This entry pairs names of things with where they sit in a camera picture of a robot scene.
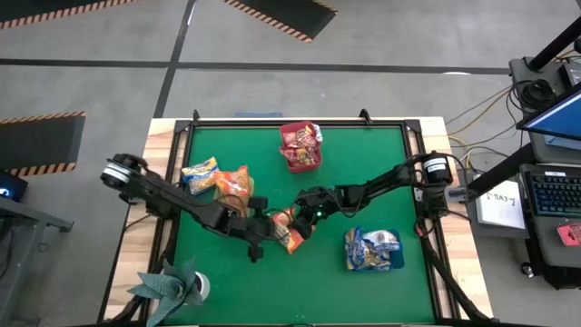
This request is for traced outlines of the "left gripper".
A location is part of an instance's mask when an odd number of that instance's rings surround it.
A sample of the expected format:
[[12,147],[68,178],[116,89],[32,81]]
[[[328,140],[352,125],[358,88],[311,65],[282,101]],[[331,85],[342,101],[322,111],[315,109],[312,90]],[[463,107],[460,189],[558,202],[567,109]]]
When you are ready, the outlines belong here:
[[[243,220],[245,223],[244,239],[249,243],[248,256],[252,263],[256,263],[264,255],[264,250],[260,247],[262,242],[288,241],[290,223],[286,221],[273,222],[270,216],[266,214],[268,207],[267,197],[251,196],[248,200],[248,207],[252,211],[252,215]],[[287,232],[275,233],[276,228]]]

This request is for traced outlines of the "translucent yellow plastic bin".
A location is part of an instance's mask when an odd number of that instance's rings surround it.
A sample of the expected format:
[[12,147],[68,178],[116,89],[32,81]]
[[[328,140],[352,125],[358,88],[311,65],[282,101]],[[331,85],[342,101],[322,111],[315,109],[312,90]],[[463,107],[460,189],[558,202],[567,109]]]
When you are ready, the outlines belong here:
[[[251,196],[248,198],[248,207],[249,207],[249,200],[250,200],[250,198],[251,198],[252,196],[253,196],[253,193],[252,193],[252,195],[251,195]],[[220,203],[223,203],[223,202],[221,201],[221,198],[222,198],[222,197],[218,197],[218,198],[216,198],[216,197],[215,197],[215,192],[214,192],[214,197],[213,197],[213,199],[214,199],[214,200],[217,200],[218,202],[220,202]]]

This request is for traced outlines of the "pink plastic bin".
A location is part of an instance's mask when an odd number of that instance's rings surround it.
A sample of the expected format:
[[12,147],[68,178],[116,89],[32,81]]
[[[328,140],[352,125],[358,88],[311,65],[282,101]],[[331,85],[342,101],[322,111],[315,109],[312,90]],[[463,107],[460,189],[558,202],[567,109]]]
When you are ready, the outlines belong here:
[[[286,163],[287,163],[287,166],[288,166],[289,170],[290,170],[292,173],[304,173],[304,172],[308,172],[308,171],[313,171],[313,170],[316,170],[316,169],[317,169],[317,168],[320,166],[320,164],[322,163],[322,154],[321,154],[320,147],[321,147],[321,145],[319,145],[319,146],[315,147],[315,148],[317,149],[317,151],[318,151],[318,155],[319,155],[319,158],[320,158],[320,162],[319,162],[318,164],[315,164],[315,165],[312,165],[312,166],[305,166],[305,167],[290,167],[290,166],[289,166],[289,164],[288,164],[288,162],[287,162],[287,160],[286,160],[286,158],[283,156],[283,157],[285,158],[285,161],[286,161]],[[281,153],[281,148],[287,148],[287,147],[285,147],[285,146],[282,144],[282,139],[281,139],[281,147],[279,148],[279,152],[280,152],[280,153]]]

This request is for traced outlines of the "green table mat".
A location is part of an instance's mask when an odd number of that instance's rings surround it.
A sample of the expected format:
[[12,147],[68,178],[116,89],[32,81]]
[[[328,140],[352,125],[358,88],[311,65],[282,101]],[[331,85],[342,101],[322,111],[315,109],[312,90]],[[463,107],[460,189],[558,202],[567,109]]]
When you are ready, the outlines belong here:
[[[285,209],[302,190],[365,183],[406,159],[398,128],[326,128],[322,135],[322,164],[306,173],[289,171],[275,128],[198,130],[190,161],[215,158],[224,171],[246,166],[255,193],[267,197],[270,207]],[[194,260],[209,278],[211,291],[202,305],[183,306],[166,323],[432,322],[432,297],[413,230],[415,219],[412,192],[399,188],[374,199],[353,218],[334,214],[318,222],[311,238],[293,253],[279,243],[264,243],[263,257],[252,262],[246,242],[208,232],[184,215],[174,261]],[[344,235],[354,227],[397,231],[403,267],[349,271]]]

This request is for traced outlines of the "blue plastic bin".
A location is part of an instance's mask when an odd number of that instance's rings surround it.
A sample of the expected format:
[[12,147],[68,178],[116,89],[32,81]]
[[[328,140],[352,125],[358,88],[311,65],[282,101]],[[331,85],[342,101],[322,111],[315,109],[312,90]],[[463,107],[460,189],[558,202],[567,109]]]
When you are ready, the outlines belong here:
[[[395,232],[398,237],[399,237],[399,233],[396,230],[389,230],[392,232]],[[378,270],[373,270],[373,271],[391,271],[391,270],[397,270],[397,269],[401,269],[404,265],[404,257],[403,257],[403,245],[401,243],[401,250],[397,251],[397,252],[391,252],[391,253],[375,253],[373,251],[371,251],[377,258],[378,262],[379,262],[379,268]]]

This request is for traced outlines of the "white labelled sheet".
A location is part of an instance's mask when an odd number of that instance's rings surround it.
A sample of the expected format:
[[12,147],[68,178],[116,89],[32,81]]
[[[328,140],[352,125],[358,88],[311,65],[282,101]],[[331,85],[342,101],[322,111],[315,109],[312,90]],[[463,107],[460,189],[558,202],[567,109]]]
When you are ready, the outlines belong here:
[[518,182],[504,181],[476,200],[479,223],[525,230]]

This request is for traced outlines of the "black diagonal stand leg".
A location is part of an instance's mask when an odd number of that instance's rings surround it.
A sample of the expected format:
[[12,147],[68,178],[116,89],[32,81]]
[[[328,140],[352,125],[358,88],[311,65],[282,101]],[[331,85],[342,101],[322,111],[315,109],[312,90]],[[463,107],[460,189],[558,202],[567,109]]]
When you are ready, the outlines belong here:
[[517,174],[522,164],[533,164],[535,161],[533,146],[531,144],[524,145],[488,172],[481,174],[477,179],[470,182],[467,185],[467,201],[476,200],[498,184]]

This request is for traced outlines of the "black hazard-striped floor mat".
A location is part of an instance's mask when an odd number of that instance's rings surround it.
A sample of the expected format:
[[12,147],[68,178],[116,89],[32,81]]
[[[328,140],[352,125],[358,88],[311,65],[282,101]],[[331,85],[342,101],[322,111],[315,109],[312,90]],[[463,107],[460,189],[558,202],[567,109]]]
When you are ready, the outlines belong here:
[[337,9],[320,0],[222,1],[303,43],[311,43],[338,14]]
[[138,0],[0,0],[0,30],[85,14]]
[[17,177],[76,168],[86,112],[0,119],[0,172]]

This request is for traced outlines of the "grey metal desk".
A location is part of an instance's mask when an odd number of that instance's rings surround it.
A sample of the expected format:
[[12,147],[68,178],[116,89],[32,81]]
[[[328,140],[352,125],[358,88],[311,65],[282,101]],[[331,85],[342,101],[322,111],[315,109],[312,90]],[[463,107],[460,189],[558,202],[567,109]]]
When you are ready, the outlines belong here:
[[0,198],[0,220],[9,222],[11,231],[15,232],[15,242],[7,244],[7,269],[0,268],[0,327],[5,327],[24,287],[44,229],[54,227],[60,233],[69,233],[74,223],[5,198]]

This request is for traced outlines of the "black keyboard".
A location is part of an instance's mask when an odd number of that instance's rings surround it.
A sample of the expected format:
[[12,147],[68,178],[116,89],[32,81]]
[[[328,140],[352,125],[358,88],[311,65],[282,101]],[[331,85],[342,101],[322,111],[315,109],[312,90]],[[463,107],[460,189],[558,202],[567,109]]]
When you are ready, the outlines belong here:
[[537,215],[581,219],[581,176],[527,172],[527,191]]

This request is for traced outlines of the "pink card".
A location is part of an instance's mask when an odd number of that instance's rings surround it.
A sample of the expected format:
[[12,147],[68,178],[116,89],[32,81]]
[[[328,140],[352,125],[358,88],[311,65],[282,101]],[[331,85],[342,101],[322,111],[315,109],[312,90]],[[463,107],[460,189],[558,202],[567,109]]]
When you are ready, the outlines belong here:
[[562,225],[556,231],[565,247],[581,247],[581,223]]

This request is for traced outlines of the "black device with blue light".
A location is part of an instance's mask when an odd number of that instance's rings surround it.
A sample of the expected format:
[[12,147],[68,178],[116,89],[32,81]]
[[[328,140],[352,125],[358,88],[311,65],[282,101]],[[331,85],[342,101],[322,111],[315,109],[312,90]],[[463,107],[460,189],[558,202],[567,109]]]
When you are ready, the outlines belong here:
[[0,171],[0,197],[20,203],[28,182],[8,172]]

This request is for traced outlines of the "small black box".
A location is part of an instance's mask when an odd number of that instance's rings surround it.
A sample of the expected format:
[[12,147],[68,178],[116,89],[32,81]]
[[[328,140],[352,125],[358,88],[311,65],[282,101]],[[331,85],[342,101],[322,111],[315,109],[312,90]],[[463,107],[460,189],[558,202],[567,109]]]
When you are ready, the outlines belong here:
[[581,64],[579,63],[564,63],[559,67],[558,73],[565,90],[581,83]]

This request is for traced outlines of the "black stand pole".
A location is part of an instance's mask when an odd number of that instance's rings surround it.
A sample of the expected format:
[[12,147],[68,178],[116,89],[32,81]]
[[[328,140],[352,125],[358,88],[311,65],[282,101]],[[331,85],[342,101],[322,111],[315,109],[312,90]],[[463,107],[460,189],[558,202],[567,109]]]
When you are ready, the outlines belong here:
[[527,67],[532,71],[541,70],[569,45],[574,43],[579,36],[581,36],[581,16],[579,16],[535,57],[527,60]]

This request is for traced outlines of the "silver metal bracket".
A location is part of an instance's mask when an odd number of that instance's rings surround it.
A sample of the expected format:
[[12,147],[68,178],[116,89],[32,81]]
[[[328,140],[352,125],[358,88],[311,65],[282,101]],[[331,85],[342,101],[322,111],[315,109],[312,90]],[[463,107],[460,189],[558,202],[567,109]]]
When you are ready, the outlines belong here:
[[447,203],[466,203],[469,198],[469,189],[467,187],[446,187],[444,196]]

